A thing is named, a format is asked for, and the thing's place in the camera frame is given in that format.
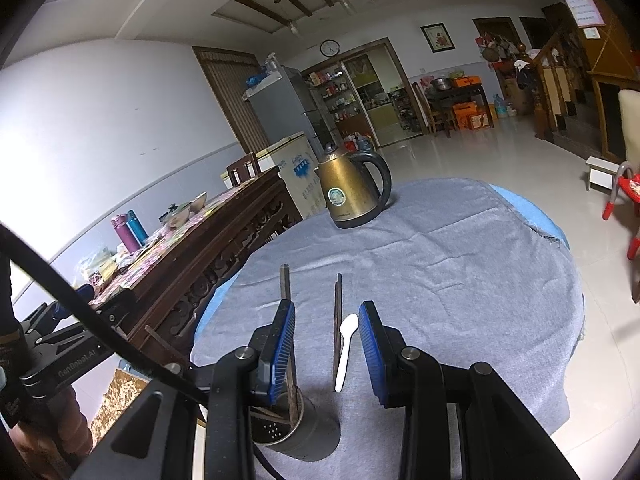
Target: pink water bottle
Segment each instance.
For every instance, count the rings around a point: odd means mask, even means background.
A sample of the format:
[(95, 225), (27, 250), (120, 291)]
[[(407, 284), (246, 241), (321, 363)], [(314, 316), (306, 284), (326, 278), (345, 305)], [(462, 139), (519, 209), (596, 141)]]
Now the pink water bottle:
[(116, 229), (127, 251), (135, 253), (140, 248), (140, 243), (127, 225), (127, 220), (129, 220), (129, 217), (126, 214), (116, 215), (111, 219), (111, 225)]

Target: gold kettle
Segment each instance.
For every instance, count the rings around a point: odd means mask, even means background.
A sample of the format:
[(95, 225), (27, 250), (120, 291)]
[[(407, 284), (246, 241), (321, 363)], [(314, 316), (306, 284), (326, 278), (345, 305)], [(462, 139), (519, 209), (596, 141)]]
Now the gold kettle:
[[(379, 192), (364, 162), (374, 164), (382, 176)], [(391, 172), (385, 159), (374, 152), (348, 152), (329, 144), (316, 173), (329, 214), (340, 228), (356, 227), (374, 219), (391, 194)]]

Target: chopstick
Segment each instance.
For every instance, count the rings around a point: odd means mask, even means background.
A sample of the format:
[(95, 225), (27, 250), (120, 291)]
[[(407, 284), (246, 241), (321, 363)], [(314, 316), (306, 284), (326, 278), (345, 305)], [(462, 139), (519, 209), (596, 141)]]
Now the chopstick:
[[(282, 264), (280, 266), (280, 297), (283, 300), (291, 301), (291, 282), (289, 278), (289, 266), (287, 264)], [(287, 363), (287, 401), (289, 403), (289, 420), (291, 427), (293, 427), (298, 421), (298, 416), (300, 414), (298, 411), (296, 355), (293, 344), (291, 345), (291, 354), (289, 354), (289, 362)]]
[(334, 378), (332, 384), (338, 377), (338, 362), (340, 362), (340, 324), (342, 323), (342, 275), (338, 272), (338, 280), (335, 282), (334, 290)]

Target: wall clock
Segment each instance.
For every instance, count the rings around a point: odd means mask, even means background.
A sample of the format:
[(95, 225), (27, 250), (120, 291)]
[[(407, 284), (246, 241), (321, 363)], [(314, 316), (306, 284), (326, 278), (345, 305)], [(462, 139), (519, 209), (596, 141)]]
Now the wall clock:
[(325, 57), (337, 56), (340, 53), (340, 43), (335, 40), (324, 40), (320, 44), (320, 52)]

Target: refrigerator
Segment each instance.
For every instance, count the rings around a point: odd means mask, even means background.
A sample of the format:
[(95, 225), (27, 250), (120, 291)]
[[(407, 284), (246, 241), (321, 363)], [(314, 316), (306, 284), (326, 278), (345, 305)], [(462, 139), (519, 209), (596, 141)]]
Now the refrigerator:
[(270, 144), (304, 132), (311, 149), (320, 157), (328, 143), (341, 144), (334, 118), (311, 83), (299, 70), (278, 64), (254, 88), (245, 92)]

